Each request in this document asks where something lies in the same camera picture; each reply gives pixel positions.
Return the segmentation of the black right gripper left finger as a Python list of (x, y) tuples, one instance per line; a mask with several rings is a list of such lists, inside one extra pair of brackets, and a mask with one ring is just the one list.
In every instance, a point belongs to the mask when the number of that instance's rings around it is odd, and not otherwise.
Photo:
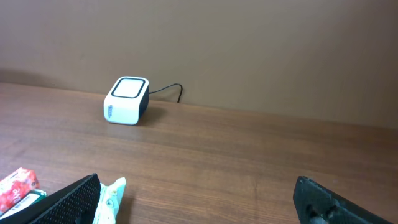
[(96, 174), (66, 186), (1, 220), (1, 224), (92, 224), (100, 200)]

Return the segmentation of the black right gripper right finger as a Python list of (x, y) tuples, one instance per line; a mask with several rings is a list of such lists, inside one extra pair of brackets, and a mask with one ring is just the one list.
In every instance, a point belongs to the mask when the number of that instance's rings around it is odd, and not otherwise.
[(391, 224), (305, 176), (296, 181), (293, 201), (301, 224)]

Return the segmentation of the light blue wet wipes pack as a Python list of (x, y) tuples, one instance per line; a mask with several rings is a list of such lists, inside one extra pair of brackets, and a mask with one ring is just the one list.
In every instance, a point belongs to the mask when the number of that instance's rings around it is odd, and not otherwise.
[(126, 187), (126, 179), (121, 177), (109, 186), (102, 183), (100, 183), (100, 186), (100, 198), (93, 224), (115, 224)]

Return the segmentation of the green white gum box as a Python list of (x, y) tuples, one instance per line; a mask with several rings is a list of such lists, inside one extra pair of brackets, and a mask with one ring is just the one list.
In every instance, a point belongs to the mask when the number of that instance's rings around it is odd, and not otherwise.
[(3, 215), (1, 215), (1, 219), (9, 217), (21, 210), (31, 206), (38, 201), (41, 201), (47, 196), (47, 193), (43, 190), (35, 189), (31, 190), (23, 199), (18, 201), (12, 208), (6, 211)]

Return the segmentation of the orange red small box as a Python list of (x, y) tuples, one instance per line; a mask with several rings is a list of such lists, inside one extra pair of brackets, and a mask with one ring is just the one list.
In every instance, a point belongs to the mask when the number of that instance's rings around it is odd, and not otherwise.
[(1, 180), (1, 215), (39, 186), (35, 172), (22, 167)]

